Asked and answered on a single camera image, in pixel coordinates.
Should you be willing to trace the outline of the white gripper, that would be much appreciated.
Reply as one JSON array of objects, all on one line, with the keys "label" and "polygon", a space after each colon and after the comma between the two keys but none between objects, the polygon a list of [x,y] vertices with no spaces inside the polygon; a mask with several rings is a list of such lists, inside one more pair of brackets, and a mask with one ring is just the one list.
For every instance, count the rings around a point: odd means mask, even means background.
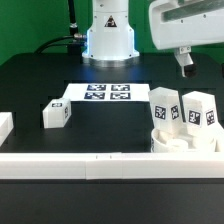
[{"label": "white gripper", "polygon": [[157,49],[174,49],[183,77],[196,75],[191,47],[224,42],[224,0],[154,0],[149,6]]}]

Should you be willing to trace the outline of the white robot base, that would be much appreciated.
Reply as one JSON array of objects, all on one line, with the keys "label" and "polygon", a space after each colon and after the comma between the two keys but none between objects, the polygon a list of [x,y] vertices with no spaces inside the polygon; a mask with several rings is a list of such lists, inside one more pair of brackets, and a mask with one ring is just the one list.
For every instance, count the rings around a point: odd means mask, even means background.
[{"label": "white robot base", "polygon": [[134,30],[129,25],[129,0],[92,0],[93,22],[87,31],[83,62],[123,67],[138,62]]}]

